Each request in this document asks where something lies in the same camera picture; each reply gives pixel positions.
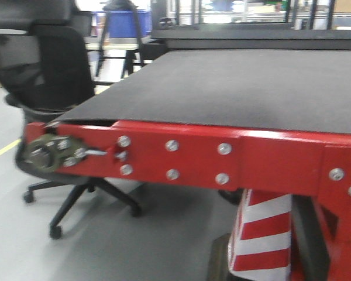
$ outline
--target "striped safety marking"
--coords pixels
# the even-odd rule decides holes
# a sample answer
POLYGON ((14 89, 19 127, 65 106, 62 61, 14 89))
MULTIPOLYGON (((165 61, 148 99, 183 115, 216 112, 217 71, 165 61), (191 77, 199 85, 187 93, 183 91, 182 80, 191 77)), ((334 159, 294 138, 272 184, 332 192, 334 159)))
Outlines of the striped safety marking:
POLYGON ((231 274, 253 281, 290 278, 291 195, 245 190, 228 245, 231 274))

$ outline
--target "black table surface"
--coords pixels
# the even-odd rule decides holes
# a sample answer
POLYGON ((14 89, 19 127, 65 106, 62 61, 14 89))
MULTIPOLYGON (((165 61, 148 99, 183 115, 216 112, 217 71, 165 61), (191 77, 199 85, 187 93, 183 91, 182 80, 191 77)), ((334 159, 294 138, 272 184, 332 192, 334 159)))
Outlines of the black table surface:
POLYGON ((351 51, 169 52, 58 118, 351 133, 351 51))

